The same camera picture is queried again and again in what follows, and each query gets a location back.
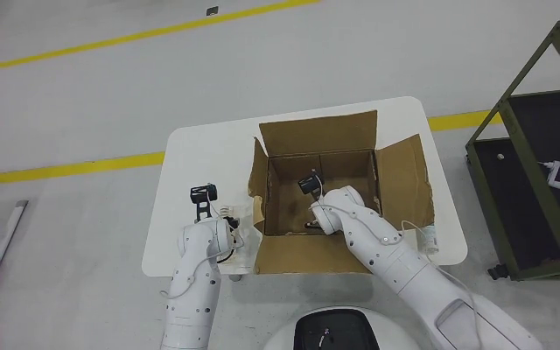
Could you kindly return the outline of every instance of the metal frame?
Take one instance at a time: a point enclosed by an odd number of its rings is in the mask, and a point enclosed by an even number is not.
[[[498,111],[500,111],[501,105],[517,89],[519,84],[521,84],[523,79],[525,79],[525,76],[527,76],[529,71],[531,69],[533,69],[533,67],[535,66],[535,63],[541,58],[541,56],[543,56],[544,52],[549,48],[550,44],[552,44],[556,48],[556,51],[558,52],[558,54],[560,54],[560,21],[556,22],[556,25],[552,28],[549,35],[546,36],[544,41],[536,49],[535,53],[533,53],[533,56],[531,56],[531,58],[525,64],[523,69],[519,72],[519,74],[517,74],[514,81],[507,88],[506,92],[501,96],[498,103],[496,103],[496,105],[493,106],[493,108],[490,110],[490,113],[488,113],[486,118],[484,118],[484,121],[479,126],[479,128],[476,129],[476,131],[474,131],[474,134],[471,136],[469,141],[466,143],[466,147],[468,147],[474,141],[476,141],[476,139],[480,136],[480,133],[482,132],[482,130],[484,130],[486,128],[486,126],[496,116],[496,113],[498,113]]]
[[[509,244],[508,236],[501,222],[496,203],[490,192],[490,187],[487,184],[486,176],[480,164],[476,150],[474,149],[474,142],[477,141],[480,133],[499,112],[504,125],[506,126],[509,138],[512,141],[515,151],[521,161],[523,170],[527,174],[528,180],[535,192],[539,205],[541,206],[544,216],[556,238],[556,242],[560,244],[560,206],[552,194],[546,179],[543,177],[541,169],[536,161],[535,154],[530,148],[522,128],[515,117],[515,113],[508,101],[511,94],[523,81],[525,76],[527,76],[536,62],[543,56],[544,52],[546,52],[550,45],[553,45],[560,55],[560,21],[556,22],[556,25],[546,36],[544,41],[538,46],[535,53],[531,56],[519,74],[517,74],[514,81],[488,113],[482,124],[476,129],[465,146],[469,157],[468,161],[471,164],[471,166],[469,166],[469,170],[480,199],[479,202],[482,206],[488,228],[492,233],[496,253],[500,259],[500,263],[505,263],[507,265],[509,275],[513,280],[557,276],[560,274],[560,262],[551,262],[534,268],[519,270],[515,260],[515,255],[511,249],[511,245]]]

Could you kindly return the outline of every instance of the table leg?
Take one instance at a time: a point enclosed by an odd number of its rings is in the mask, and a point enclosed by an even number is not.
[[[234,282],[239,282],[242,279],[242,275],[229,275],[229,279]]]

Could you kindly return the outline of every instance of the floor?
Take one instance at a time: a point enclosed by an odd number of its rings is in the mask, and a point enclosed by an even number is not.
[[[196,19],[217,3],[225,11],[266,3],[49,2],[0,4],[0,60]],[[428,116],[488,109],[558,13],[555,0],[325,0],[0,69],[0,172],[162,151],[181,126],[401,95],[419,98]],[[524,89],[558,88],[558,76],[536,71]],[[469,246],[465,261],[446,269],[557,349],[560,284],[492,281],[485,272],[497,258],[466,170],[472,133],[434,133]],[[158,291],[169,279],[141,271],[159,171],[0,185],[0,224],[16,201],[30,200],[0,264],[0,348],[159,347]],[[226,279],[210,348],[260,349],[287,319],[324,305],[373,308],[432,348],[411,310],[362,275]]]

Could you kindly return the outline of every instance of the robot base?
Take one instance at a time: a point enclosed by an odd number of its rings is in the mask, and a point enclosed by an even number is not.
[[[420,350],[391,319],[369,309],[334,306],[309,311],[282,326],[264,350]]]

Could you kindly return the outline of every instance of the green metal cart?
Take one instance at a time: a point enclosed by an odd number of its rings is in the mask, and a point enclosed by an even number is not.
[[[560,161],[560,90],[512,95],[550,45],[560,54],[560,21],[465,146],[500,260],[488,270],[494,279],[560,276],[560,189],[540,164]],[[477,140],[497,113],[509,137]]]

